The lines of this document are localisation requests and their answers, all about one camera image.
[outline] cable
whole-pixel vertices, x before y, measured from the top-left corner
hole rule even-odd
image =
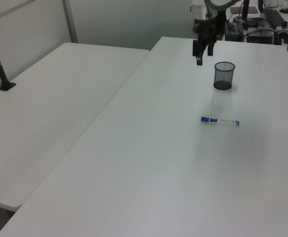
[[[286,31],[286,30],[279,30],[279,31],[277,31],[277,32],[287,32],[288,33],[288,31]]]
[[[244,5],[244,1],[243,1],[243,3],[240,5],[240,7],[237,9],[237,11],[239,11],[239,14],[240,14],[240,12],[241,12],[241,7]]]
[[[244,37],[246,37],[246,36],[248,36],[248,35],[251,35],[251,34],[258,33],[258,32],[263,32],[263,31],[271,31],[271,32],[273,32],[273,34],[275,34],[275,31],[274,31],[274,30],[257,30],[257,31],[251,31],[251,32],[245,34]]]

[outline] white table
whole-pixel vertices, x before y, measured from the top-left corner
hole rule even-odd
[[[24,203],[147,54],[65,43],[0,91],[0,207]]]
[[[200,67],[191,48],[162,38],[0,237],[288,236],[288,52],[219,41]]]

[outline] marker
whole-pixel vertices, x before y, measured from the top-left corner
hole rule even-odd
[[[225,120],[225,119],[218,119],[218,118],[208,118],[208,117],[201,117],[202,122],[218,122],[230,125],[239,125],[239,121],[235,120]]]

